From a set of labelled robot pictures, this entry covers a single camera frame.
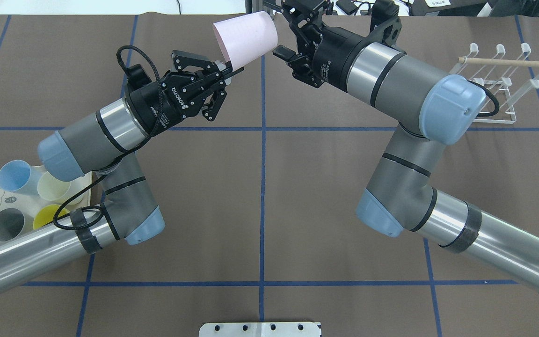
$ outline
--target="plastic cup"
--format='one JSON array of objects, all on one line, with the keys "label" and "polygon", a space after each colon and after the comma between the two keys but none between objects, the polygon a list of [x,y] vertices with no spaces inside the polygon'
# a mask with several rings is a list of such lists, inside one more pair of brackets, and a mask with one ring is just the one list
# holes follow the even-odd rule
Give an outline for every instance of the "plastic cup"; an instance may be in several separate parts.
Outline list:
[{"label": "plastic cup", "polygon": [[[61,181],[52,176],[49,172],[43,174],[36,184],[36,191],[41,198],[58,204],[68,200],[71,196],[80,192],[81,189],[82,187],[77,180],[70,182]],[[71,201],[69,205],[76,205],[83,199],[83,197],[84,194],[81,194]]]},{"label": "plastic cup", "polygon": [[[55,212],[58,210],[59,205],[47,205],[35,215],[35,219],[32,220],[32,229],[39,229],[46,224],[49,224],[49,222],[53,221],[53,216],[55,215]],[[62,211],[59,213],[59,216],[68,214],[69,211],[67,209],[62,209]]]},{"label": "plastic cup", "polygon": [[24,160],[12,160],[0,170],[0,187],[9,192],[36,196],[36,184],[42,175]]},{"label": "plastic cup", "polygon": [[14,239],[20,234],[28,232],[32,219],[15,208],[0,211],[0,242]]},{"label": "plastic cup", "polygon": [[224,58],[232,63],[234,70],[278,45],[276,26],[265,11],[216,22],[213,32]]}]

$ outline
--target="white drying rack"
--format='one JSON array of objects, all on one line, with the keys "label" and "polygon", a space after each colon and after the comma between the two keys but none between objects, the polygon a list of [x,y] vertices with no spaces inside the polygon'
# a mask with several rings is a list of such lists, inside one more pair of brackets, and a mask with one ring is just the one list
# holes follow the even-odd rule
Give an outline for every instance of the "white drying rack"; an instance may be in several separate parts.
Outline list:
[{"label": "white drying rack", "polygon": [[[479,53],[477,44],[471,43],[469,45],[469,53],[466,56],[462,56],[458,59],[458,63],[449,71],[451,74],[460,74],[469,64],[481,65],[481,67],[470,77],[467,77],[470,81],[474,81],[480,85],[485,86],[494,94],[494,96],[504,95],[504,102],[500,104],[500,112],[509,115],[510,119],[489,119],[488,117],[478,117],[474,122],[480,123],[499,123],[499,124],[513,124],[517,121],[515,115],[515,103],[527,94],[532,89],[539,89],[539,74],[533,79],[527,80],[521,88],[515,93],[511,94],[510,87],[513,84],[511,76],[520,66],[531,66],[533,68],[539,68],[539,61],[527,60],[531,54],[531,47],[527,43],[521,44],[521,53],[514,59],[503,59],[507,53],[504,45],[496,45],[496,54],[489,59],[476,58]],[[506,66],[507,69],[500,77],[493,75],[494,68],[497,66]]]}]

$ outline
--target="white label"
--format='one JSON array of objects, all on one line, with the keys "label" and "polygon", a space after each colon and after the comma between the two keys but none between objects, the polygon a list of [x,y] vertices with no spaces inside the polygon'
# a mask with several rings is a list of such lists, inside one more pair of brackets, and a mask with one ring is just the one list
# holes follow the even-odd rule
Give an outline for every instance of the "white label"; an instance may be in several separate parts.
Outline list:
[{"label": "white label", "polygon": [[451,4],[451,0],[425,0],[428,7],[442,7]]}]

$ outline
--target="light blue joint cap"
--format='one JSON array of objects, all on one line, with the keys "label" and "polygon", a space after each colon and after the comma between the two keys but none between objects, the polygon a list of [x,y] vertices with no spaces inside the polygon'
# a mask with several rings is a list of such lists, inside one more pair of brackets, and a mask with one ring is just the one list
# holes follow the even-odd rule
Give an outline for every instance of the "light blue joint cap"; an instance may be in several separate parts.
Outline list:
[{"label": "light blue joint cap", "polygon": [[61,181],[73,181],[84,175],[59,132],[41,140],[37,152],[47,171]]},{"label": "light blue joint cap", "polygon": [[390,212],[367,189],[357,206],[357,217],[364,224],[390,237],[397,237],[403,228]]},{"label": "light blue joint cap", "polygon": [[419,112],[419,130],[430,140],[453,145],[467,131],[486,93],[460,75],[448,75],[430,90]]},{"label": "light blue joint cap", "polygon": [[163,216],[161,216],[159,206],[157,206],[155,211],[152,211],[145,221],[137,229],[133,230],[125,240],[129,245],[137,245],[161,233],[164,228],[165,221],[163,220]]}]

